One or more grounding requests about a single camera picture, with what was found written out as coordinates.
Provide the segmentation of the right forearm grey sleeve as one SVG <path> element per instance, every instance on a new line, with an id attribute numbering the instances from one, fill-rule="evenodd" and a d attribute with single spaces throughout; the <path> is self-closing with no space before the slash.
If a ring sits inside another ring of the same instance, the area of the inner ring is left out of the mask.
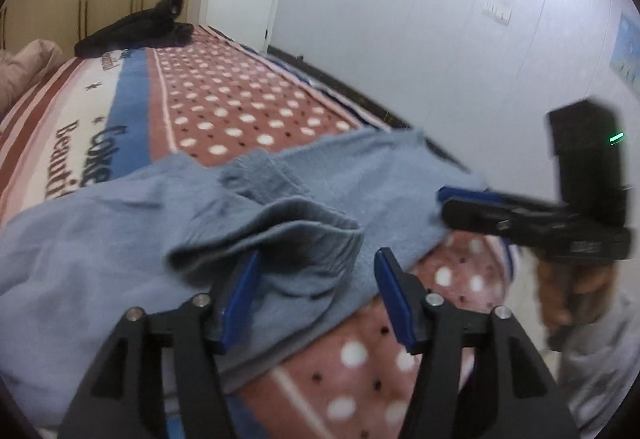
<path id="1" fill-rule="evenodd" d="M 618 291 L 601 317 L 574 329 L 556 383 L 583 438 L 596 437 L 639 373 L 639 304 Z"/>

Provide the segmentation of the right hand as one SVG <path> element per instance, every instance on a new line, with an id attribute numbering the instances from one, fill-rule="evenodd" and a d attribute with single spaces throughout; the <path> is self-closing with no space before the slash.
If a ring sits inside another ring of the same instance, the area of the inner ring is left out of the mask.
<path id="1" fill-rule="evenodd" d="M 537 295 L 542 323 L 549 332 L 598 320 L 614 297 L 618 268 L 555 265 L 539 259 Z"/>

